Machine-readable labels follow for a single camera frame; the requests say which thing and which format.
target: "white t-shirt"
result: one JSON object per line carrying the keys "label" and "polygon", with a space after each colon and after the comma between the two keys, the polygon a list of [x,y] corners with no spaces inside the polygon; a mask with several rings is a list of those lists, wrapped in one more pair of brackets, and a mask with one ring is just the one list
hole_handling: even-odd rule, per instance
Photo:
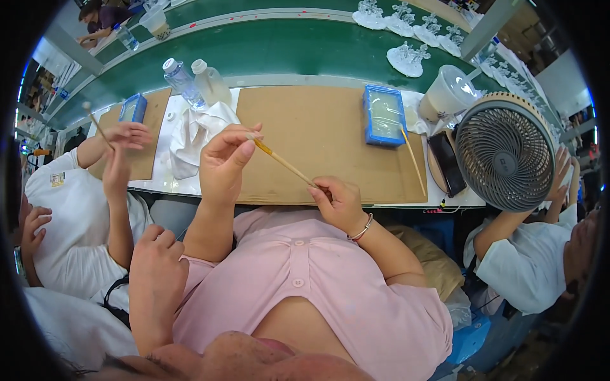
{"label": "white t-shirt", "polygon": [[[108,202],[102,182],[78,166],[77,149],[34,172],[25,192],[32,205],[53,210],[51,222],[44,225],[45,239],[34,255],[40,282],[51,290],[89,299],[127,270],[108,254]],[[53,184],[51,177],[61,173],[63,183]],[[135,244],[153,221],[140,197],[128,193],[127,209]]]}
{"label": "white t-shirt", "polygon": [[64,359],[96,371],[106,354],[138,355],[131,331],[104,307],[43,287],[23,292],[40,332]]}
{"label": "white t-shirt", "polygon": [[[491,219],[473,230],[464,247],[464,265],[475,256],[473,241]],[[492,243],[476,260],[476,275],[524,315],[541,313],[565,291],[564,246],[577,224],[576,205],[556,224],[521,224],[507,240]]]}

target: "bracelet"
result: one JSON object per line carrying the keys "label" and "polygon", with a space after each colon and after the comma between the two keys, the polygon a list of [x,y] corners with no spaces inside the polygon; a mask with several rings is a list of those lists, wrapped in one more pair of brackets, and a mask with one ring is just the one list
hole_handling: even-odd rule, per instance
{"label": "bracelet", "polygon": [[373,222],[373,214],[369,213],[368,214],[368,221],[367,224],[364,226],[364,229],[362,229],[362,231],[358,234],[356,234],[353,237],[350,237],[349,235],[347,236],[348,240],[352,240],[354,242],[357,242],[360,238],[362,238],[362,236],[364,235],[364,233],[367,232],[368,228],[371,227],[371,223]]}

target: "phone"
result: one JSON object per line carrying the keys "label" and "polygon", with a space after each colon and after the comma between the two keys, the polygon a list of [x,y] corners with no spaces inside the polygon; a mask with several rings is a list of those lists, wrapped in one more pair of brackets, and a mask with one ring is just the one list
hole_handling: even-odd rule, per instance
{"label": "phone", "polygon": [[458,167],[456,154],[445,131],[428,138],[430,149],[443,174],[449,198],[453,198],[466,188],[466,183]]}

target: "fingernail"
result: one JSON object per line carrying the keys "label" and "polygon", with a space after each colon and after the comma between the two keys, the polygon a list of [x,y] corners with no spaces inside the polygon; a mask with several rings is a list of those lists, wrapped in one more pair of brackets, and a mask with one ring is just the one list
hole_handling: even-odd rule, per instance
{"label": "fingernail", "polygon": [[242,153],[246,157],[251,157],[254,154],[254,150],[256,149],[256,145],[253,141],[248,140],[242,144]]}

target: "blue sponge container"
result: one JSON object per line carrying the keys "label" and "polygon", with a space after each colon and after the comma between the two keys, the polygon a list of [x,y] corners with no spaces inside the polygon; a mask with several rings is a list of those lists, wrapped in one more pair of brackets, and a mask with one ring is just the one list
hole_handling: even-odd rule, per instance
{"label": "blue sponge container", "polygon": [[407,134],[403,97],[400,91],[378,85],[366,85],[362,95],[367,144],[398,147],[405,144],[401,129]]}
{"label": "blue sponge container", "polygon": [[144,121],[146,105],[148,105],[148,101],[141,93],[130,96],[121,108],[118,121],[142,123]]}

